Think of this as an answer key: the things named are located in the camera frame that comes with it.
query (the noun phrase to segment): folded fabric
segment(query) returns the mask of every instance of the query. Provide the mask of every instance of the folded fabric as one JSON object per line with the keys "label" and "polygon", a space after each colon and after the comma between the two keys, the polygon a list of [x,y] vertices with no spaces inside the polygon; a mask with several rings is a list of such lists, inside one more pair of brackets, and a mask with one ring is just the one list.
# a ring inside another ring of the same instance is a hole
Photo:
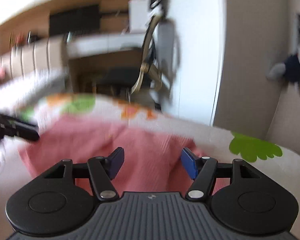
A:
{"label": "folded fabric", "polygon": [[[124,164],[112,181],[119,194],[124,191],[185,194],[192,181],[182,167],[181,151],[188,147],[196,155],[204,155],[189,138],[72,116],[61,117],[41,135],[38,143],[19,153],[30,174],[36,177],[62,159],[85,163],[94,156],[106,157],[117,147],[123,147],[125,153]],[[76,185],[91,192],[85,179],[77,180]]]}

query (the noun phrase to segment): chair seat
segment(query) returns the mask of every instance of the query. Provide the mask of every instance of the chair seat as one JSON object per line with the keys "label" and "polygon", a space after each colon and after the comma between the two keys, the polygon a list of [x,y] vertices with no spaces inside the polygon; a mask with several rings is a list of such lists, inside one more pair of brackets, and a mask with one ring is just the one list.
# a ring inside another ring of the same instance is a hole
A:
{"label": "chair seat", "polygon": [[[140,68],[137,67],[115,67],[109,69],[107,74],[98,81],[100,85],[132,88],[137,82]],[[151,79],[148,74],[143,77],[141,88],[150,88]]]}

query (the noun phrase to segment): pink cloth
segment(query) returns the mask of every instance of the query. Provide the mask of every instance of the pink cloth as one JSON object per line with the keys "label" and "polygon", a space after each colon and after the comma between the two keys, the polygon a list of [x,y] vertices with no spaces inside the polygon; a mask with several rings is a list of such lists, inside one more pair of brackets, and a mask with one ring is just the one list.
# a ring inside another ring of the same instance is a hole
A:
{"label": "pink cloth", "polygon": [[[30,174],[36,177],[62,159],[85,163],[94,156],[108,156],[117,147],[123,147],[125,153],[124,164],[112,181],[119,194],[123,191],[185,194],[192,181],[182,167],[181,150],[188,147],[198,156],[204,155],[189,138],[63,116],[41,135],[38,143],[21,150],[20,156]],[[87,180],[78,180],[76,184],[91,192]]]}

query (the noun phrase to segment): silver screw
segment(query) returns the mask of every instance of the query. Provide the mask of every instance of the silver screw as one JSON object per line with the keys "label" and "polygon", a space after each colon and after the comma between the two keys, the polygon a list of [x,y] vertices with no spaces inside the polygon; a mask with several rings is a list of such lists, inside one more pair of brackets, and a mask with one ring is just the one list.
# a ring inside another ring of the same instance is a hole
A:
{"label": "silver screw", "polygon": [[200,190],[191,190],[189,193],[188,193],[188,196],[190,198],[202,198],[204,195],[204,193]]}
{"label": "silver screw", "polygon": [[114,192],[114,191],[112,191],[112,190],[105,190],[105,191],[102,191],[101,193],[100,193],[100,196],[102,197],[102,198],[106,198],[106,199],[108,199],[108,198],[113,198],[113,197],[115,197],[117,194]]}

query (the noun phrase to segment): padded headboard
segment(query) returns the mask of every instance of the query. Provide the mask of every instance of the padded headboard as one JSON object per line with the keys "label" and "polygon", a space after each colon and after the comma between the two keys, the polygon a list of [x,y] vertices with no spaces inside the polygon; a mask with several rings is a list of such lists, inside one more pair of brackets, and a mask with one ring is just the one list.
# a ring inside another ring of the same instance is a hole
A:
{"label": "padded headboard", "polygon": [[0,56],[0,63],[6,68],[5,82],[34,70],[63,68],[68,66],[66,44],[62,37],[37,41]]}

